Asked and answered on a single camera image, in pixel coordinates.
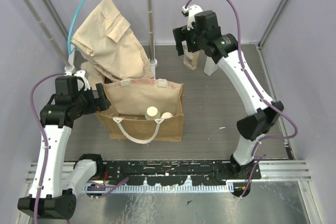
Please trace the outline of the clear amber liquid bottle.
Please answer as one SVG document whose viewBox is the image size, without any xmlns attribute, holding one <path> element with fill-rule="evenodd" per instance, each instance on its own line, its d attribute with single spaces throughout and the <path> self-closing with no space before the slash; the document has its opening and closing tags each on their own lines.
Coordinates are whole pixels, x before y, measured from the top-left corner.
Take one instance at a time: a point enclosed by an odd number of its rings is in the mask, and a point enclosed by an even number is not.
<svg viewBox="0 0 336 224">
<path fill-rule="evenodd" d="M 183 63 L 184 66 L 190 70 L 195 70 L 197 68 L 198 57 L 200 55 L 199 51 L 196 52 L 189 52 L 187 43 L 184 41 L 182 42 L 184 58 Z"/>
</svg>

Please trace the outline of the brown burlap canvas bag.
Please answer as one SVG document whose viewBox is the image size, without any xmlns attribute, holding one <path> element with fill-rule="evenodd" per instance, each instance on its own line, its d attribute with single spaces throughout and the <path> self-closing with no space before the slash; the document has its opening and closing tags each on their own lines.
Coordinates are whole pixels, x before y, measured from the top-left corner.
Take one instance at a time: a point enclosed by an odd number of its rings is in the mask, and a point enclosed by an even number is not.
<svg viewBox="0 0 336 224">
<path fill-rule="evenodd" d="M 137 144 L 182 140 L 183 84 L 133 79 L 104 84 L 103 88 L 111 105 L 96 115 L 111 139 Z"/>
</svg>

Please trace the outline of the green bottle cream cap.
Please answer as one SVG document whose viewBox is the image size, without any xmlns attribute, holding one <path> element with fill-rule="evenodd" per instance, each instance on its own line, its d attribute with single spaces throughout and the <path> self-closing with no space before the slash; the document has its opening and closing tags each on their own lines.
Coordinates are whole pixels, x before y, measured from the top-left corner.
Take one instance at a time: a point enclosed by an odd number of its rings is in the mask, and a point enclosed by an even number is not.
<svg viewBox="0 0 336 224">
<path fill-rule="evenodd" d="M 161 117 L 160 111 L 155 106 L 150 106 L 145 112 L 145 118 L 147 120 L 155 120 Z"/>
</svg>

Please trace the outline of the cream bottle with cap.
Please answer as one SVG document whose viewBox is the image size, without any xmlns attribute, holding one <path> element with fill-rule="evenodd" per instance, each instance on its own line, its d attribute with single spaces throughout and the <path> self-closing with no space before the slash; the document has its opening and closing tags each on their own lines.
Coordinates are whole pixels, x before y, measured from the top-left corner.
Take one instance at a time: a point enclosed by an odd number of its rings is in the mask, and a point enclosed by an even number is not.
<svg viewBox="0 0 336 224">
<path fill-rule="evenodd" d="M 172 117 L 173 117 L 173 114 L 170 113 L 170 112 L 165 112 L 165 113 L 163 113 L 163 114 L 161 115 L 161 118 L 162 118 L 162 119 L 170 119 L 170 118 L 172 118 Z"/>
</svg>

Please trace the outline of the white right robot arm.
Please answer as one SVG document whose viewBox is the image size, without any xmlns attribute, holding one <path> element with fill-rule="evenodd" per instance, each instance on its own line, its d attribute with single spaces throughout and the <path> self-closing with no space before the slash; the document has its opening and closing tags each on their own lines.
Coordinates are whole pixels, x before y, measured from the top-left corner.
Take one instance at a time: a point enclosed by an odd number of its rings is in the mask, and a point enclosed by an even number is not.
<svg viewBox="0 0 336 224">
<path fill-rule="evenodd" d="M 232 34 L 222 34 L 215 12 L 192 5 L 183 7 L 182 14 L 187 17 L 187 24 L 173 29 L 178 55 L 184 53 L 183 42 L 189 52 L 203 50 L 225 72 L 244 104 L 247 116 L 236 123 L 240 138 L 230 157 L 230 172 L 241 179 L 254 160 L 254 146 L 275 125 L 284 105 L 264 91 L 239 52 L 237 39 Z"/>
</svg>

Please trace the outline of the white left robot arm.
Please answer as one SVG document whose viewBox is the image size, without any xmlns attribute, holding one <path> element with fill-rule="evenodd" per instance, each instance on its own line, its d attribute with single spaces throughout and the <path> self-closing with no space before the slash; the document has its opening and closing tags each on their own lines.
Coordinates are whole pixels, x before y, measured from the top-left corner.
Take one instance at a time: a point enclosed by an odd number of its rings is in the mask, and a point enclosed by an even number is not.
<svg viewBox="0 0 336 224">
<path fill-rule="evenodd" d="M 83 154 L 73 170 L 62 179 L 65 151 L 74 121 L 83 115 L 107 110 L 111 103 L 103 85 L 96 85 L 95 96 L 85 71 L 55 74 L 55 93 L 40 113 L 35 113 L 41 144 L 35 177 L 26 197 L 18 200 L 18 210 L 40 219 L 69 221 L 76 210 L 77 195 L 92 178 L 105 174 L 100 154 Z"/>
</svg>

